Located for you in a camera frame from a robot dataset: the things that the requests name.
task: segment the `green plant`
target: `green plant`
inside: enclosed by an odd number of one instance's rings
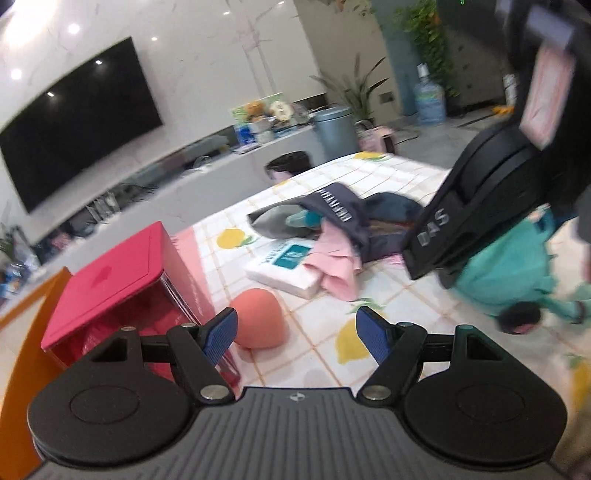
[[[354,300],[353,302],[357,303],[357,305],[355,305],[349,313],[357,313],[357,310],[359,310],[361,307],[369,307],[372,310],[375,310],[376,312],[381,312],[384,310],[383,306],[376,303],[376,301],[371,298],[357,299],[357,300]]]
[[[361,55],[358,53],[355,56],[355,66],[353,67],[353,82],[347,75],[343,75],[343,82],[339,82],[322,70],[320,71],[322,77],[311,75],[311,78],[320,82],[325,88],[336,93],[342,102],[351,108],[353,116],[357,120],[371,121],[373,112],[369,104],[369,98],[371,97],[372,92],[388,79],[382,79],[369,86],[369,76],[385,59],[386,57],[383,57],[378,60],[371,70],[361,77],[359,74]]]
[[[453,64],[447,51],[447,39],[441,19],[437,14],[436,0],[418,0],[403,8],[397,8],[394,26],[409,33],[423,62],[429,68],[430,77],[445,88],[450,96],[457,96],[452,84]]]
[[[0,225],[2,226],[3,235],[0,237],[0,252],[5,253],[8,258],[12,258],[12,233],[7,232],[3,224]]]

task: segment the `pink tag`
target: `pink tag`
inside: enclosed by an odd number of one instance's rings
[[[538,50],[521,131],[543,150],[554,139],[573,80],[574,58],[544,44]]]
[[[273,180],[275,180],[276,183],[279,183],[282,181],[289,180],[290,178],[292,178],[293,175],[291,173],[289,173],[288,171],[272,170],[271,176],[273,177]]]
[[[393,265],[398,268],[404,268],[404,259],[403,259],[402,255],[400,255],[400,254],[390,255],[389,257],[384,257],[382,259],[382,262]]]

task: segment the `gray trash can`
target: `gray trash can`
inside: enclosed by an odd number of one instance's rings
[[[328,161],[360,151],[355,121],[348,106],[321,110],[314,117],[316,131]]]

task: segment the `pink cloth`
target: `pink cloth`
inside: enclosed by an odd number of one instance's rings
[[[357,299],[355,274],[361,271],[361,259],[349,238],[328,220],[322,220],[322,234],[303,264],[321,271],[322,288],[339,300]]]

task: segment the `folded clothes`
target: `folded clothes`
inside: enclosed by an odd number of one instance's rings
[[[357,299],[355,275],[361,271],[361,259],[345,233],[327,220],[322,220],[322,234],[302,262],[324,276],[322,288],[344,301]]]
[[[396,194],[382,195],[377,200],[372,199],[369,209],[366,201],[367,199],[360,199],[342,183],[332,183],[308,195],[263,207],[250,213],[248,219],[255,231],[269,238],[288,238],[289,235],[307,237],[317,234],[317,231],[312,228],[294,228],[286,225],[287,218],[298,212],[279,209],[279,207],[297,205],[322,216],[343,231],[359,251],[363,262],[399,253],[404,231],[375,235],[371,228],[371,220],[391,222],[395,218],[397,222],[410,223],[416,219],[417,209],[421,206],[411,199]]]

